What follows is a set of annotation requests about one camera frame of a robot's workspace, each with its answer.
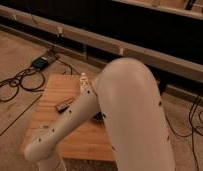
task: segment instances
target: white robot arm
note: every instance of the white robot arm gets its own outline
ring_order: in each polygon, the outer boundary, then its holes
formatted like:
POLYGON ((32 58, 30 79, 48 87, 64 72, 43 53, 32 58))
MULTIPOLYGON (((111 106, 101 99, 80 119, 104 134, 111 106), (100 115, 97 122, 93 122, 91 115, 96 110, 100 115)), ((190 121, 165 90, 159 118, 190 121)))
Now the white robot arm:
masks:
POLYGON ((175 171, 156 81, 141 62, 121 58, 108 64, 58 120, 25 148, 40 170, 61 168, 60 140, 101 111, 119 171, 175 171))

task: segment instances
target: wooden table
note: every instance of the wooden table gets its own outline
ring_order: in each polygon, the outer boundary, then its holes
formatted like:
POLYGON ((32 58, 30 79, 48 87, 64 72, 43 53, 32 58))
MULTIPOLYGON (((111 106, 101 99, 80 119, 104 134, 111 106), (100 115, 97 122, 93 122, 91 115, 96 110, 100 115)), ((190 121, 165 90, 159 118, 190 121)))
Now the wooden table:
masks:
MULTIPOLYGON (((27 129, 21 152, 33 131, 40 125, 50 125, 59 114, 55 105, 79 93, 79 76, 51 75, 36 112, 27 129)), ((103 123, 87 121, 58 145, 59 155, 64 158, 114 161, 113 153, 103 123)))

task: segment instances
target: black dot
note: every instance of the black dot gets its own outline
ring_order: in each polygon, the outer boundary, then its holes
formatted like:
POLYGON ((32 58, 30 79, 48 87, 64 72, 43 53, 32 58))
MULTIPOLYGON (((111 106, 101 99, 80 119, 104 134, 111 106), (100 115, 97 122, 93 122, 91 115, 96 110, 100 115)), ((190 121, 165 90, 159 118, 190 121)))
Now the black dot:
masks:
POLYGON ((111 146, 111 148, 112 148, 114 151, 116 151, 115 147, 111 146))

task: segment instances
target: black device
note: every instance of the black device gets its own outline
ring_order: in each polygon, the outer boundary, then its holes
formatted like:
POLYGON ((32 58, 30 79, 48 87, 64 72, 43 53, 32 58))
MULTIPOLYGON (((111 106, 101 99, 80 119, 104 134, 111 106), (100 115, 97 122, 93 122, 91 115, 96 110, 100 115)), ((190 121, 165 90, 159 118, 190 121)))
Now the black device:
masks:
POLYGON ((58 58, 59 56, 56 52, 49 50, 46 51, 42 56, 36 58, 31 63, 31 66, 34 67, 35 69, 43 70, 58 58))

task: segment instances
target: electrical cable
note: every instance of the electrical cable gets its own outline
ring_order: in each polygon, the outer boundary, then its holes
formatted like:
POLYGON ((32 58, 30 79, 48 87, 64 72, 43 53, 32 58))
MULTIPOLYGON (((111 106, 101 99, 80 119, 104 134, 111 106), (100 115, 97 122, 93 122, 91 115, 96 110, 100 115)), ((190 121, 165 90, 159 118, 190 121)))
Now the electrical cable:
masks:
POLYGON ((22 111, 22 113, 20 113, 1 133, 0 133, 0 138, 3 136, 3 134, 5 134, 5 132, 11 128, 14 123, 21 118, 21 116, 23 116, 25 114, 25 112, 30 109, 40 98, 41 98, 42 94, 39 95, 25 110, 22 111))
POLYGON ((186 134, 186 135, 181 135, 180 133, 178 133, 177 131, 175 131, 175 129, 172 127, 172 124, 170 123, 168 117, 166 116, 166 121, 168 122, 168 125, 171 129, 171 131, 176 135, 176 136, 179 136, 179 137, 182 137, 182 138, 188 138, 191 136, 191 144, 192 144, 192 153, 193 153, 193 157, 194 157, 194 160, 195 160, 195 167, 196 167, 196 170, 199 171, 200 168, 199 168, 199 163, 198 163, 198 159, 197 159, 197 155, 196 155, 196 152, 195 152, 195 138, 194 138, 194 134, 197 134, 197 135, 200 135, 203 137, 203 133, 199 131, 199 129, 203 130, 203 118, 201 117, 201 115, 203 114, 203 110, 199 112, 198 114, 198 118, 199 118, 199 121, 200 121, 200 125, 197 125, 195 126, 193 124, 193 120, 194 120, 194 117, 195 117, 195 114, 196 114, 196 111, 197 111, 197 108, 201 102, 203 98, 203 87, 202 89, 200 90, 200 92, 197 94, 190 110, 189 110, 189 113, 188 113, 188 121, 189 121, 189 124, 190 124, 190 127, 191 127, 191 132, 186 134))
POLYGON ((73 71, 74 71, 76 74, 81 75, 81 73, 78 72, 78 71, 77 71, 73 66, 71 66, 70 64, 68 64, 68 63, 66 63, 66 62, 64 62, 64 61, 62 61, 62 60, 60 60, 60 59, 56 59, 56 60, 57 60, 59 63, 65 65, 66 67, 68 67, 68 68, 70 69, 70 75, 73 74, 73 71))
POLYGON ((9 101, 13 100, 19 93, 20 88, 22 88, 26 91, 29 91, 29 92, 41 92, 43 90, 41 90, 40 88, 42 88, 44 84, 45 84, 45 76, 43 75, 43 73, 41 71, 39 71, 35 68, 24 69, 12 78, 8 78, 6 80, 0 81, 0 102, 9 102, 9 101), (41 78, 41 83, 36 87, 32 87, 32 88, 26 87, 24 85, 24 80, 27 77, 30 77, 33 75, 39 75, 41 78), (2 95, 2 89, 6 86, 8 86, 9 88, 12 88, 12 89, 16 89, 16 90, 10 97, 4 99, 3 95, 2 95))

